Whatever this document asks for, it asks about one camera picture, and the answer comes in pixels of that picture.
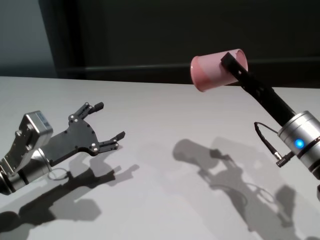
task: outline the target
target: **metal cylinder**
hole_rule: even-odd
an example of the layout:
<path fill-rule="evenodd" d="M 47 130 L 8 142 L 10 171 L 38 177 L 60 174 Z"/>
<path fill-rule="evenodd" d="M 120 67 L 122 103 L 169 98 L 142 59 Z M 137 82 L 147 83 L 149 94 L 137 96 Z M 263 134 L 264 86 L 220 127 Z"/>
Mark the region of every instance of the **metal cylinder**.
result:
<path fill-rule="evenodd" d="M 291 118 L 280 129 L 278 136 L 320 179 L 320 122 L 310 112 L 304 111 Z"/>
<path fill-rule="evenodd" d="M 0 171 L 0 193 L 9 195 L 28 185 L 39 177 L 49 173 L 51 167 L 40 148 L 34 151 L 30 162 L 19 172 L 7 175 Z"/>

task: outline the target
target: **table surface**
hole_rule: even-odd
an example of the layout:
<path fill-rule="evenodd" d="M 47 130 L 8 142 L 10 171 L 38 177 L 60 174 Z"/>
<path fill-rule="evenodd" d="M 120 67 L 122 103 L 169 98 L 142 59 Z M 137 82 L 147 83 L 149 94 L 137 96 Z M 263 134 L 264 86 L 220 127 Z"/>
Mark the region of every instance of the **table surface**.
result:
<path fill-rule="evenodd" d="M 319 89 L 275 91 L 320 119 Z M 201 93 L 193 85 L 0 77 L 0 153 L 24 113 L 41 110 L 57 134 L 85 102 L 104 102 L 86 121 L 100 141 L 125 131 L 121 148 L 78 153 L 51 173 L 75 179 L 43 176 L 0 195 L 0 222 L 13 222 L 10 231 L 0 227 L 0 239 L 320 239 L 319 182 L 297 158 L 276 166 L 253 122 L 280 126 L 237 86 Z"/>

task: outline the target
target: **cable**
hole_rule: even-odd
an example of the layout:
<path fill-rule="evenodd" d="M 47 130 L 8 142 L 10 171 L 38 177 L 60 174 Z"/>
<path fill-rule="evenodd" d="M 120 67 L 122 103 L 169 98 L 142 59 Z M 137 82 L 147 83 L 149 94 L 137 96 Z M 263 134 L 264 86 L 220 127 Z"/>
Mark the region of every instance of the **cable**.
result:
<path fill-rule="evenodd" d="M 272 129 L 271 127 L 261 123 L 261 122 L 255 122 L 254 123 L 254 129 L 256 131 L 256 133 L 258 134 L 259 138 L 261 139 L 261 141 L 264 143 L 264 145 L 269 149 L 269 151 L 273 154 L 273 156 L 277 159 L 276 165 L 281 168 L 283 167 L 287 162 L 289 162 L 294 156 L 295 154 L 291 151 L 289 152 L 287 155 L 285 156 L 281 156 L 278 151 L 271 145 L 270 142 L 268 142 L 265 137 L 263 136 L 263 134 L 261 133 L 258 125 L 262 125 L 265 128 L 269 129 L 270 131 L 274 132 L 277 134 L 277 131 Z"/>
<path fill-rule="evenodd" d="M 269 149 L 269 151 L 270 151 L 273 155 L 275 155 L 278 151 L 271 145 L 270 142 L 268 142 L 268 141 L 265 139 L 265 137 L 264 137 L 263 134 L 261 133 L 258 125 L 262 125 L 262 126 L 266 127 L 267 129 L 271 130 L 271 131 L 274 132 L 274 133 L 277 133 L 277 131 L 276 131 L 276 130 L 273 130 L 271 127 L 269 127 L 269 126 L 267 126 L 267 125 L 265 125 L 265 124 L 263 124 L 263 123 L 261 123 L 261 122 L 257 122 L 257 121 L 256 121 L 256 122 L 254 123 L 254 129 L 255 129 L 256 133 L 258 134 L 259 138 L 260 138 L 261 141 L 264 143 L 264 145 Z"/>
<path fill-rule="evenodd" d="M 63 176 L 61 176 L 61 177 L 57 177 L 57 176 L 55 175 L 55 173 L 54 173 L 54 171 L 56 171 L 56 170 L 63 170 L 63 171 L 65 171 L 65 175 L 63 175 Z M 63 179 L 68 178 L 68 171 L 65 170 L 65 169 L 62 168 L 62 167 L 57 167 L 57 168 L 52 169 L 50 172 L 48 172 L 47 177 L 48 177 L 48 179 L 50 179 L 50 180 L 52 180 L 52 181 L 60 181 L 60 180 L 63 180 Z"/>
<path fill-rule="evenodd" d="M 277 132 L 276 130 L 272 129 L 271 127 L 269 127 L 269 126 L 265 125 L 265 124 L 264 124 L 264 123 L 262 123 L 262 122 L 258 122 L 258 121 L 256 121 L 256 122 L 254 123 L 254 125 L 255 125 L 255 126 L 256 126 L 256 125 L 258 125 L 258 124 L 260 124 L 260 125 L 264 126 L 265 128 L 267 128 L 267 129 L 271 130 L 271 131 L 272 131 L 272 132 L 274 132 L 275 134 L 278 134 L 278 132 Z"/>

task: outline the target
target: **blue led light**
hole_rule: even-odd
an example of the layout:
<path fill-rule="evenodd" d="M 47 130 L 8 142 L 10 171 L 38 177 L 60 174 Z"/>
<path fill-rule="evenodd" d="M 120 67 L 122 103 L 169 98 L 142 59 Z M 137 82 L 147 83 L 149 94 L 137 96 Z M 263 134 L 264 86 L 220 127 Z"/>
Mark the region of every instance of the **blue led light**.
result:
<path fill-rule="evenodd" d="M 298 149 L 302 149 L 305 146 L 305 142 L 302 139 L 297 139 L 294 142 L 294 145 Z"/>

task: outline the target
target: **plastic cup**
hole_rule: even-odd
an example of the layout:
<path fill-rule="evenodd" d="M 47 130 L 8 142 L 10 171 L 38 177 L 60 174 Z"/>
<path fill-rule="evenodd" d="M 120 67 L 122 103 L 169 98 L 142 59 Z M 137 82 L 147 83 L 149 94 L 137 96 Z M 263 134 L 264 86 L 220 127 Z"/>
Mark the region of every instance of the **plastic cup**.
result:
<path fill-rule="evenodd" d="M 237 81 L 221 65 L 221 59 L 228 52 L 248 71 L 247 58 L 241 49 L 195 56 L 191 61 L 190 72 L 192 82 L 199 91 L 205 92 L 208 89 L 232 84 Z"/>

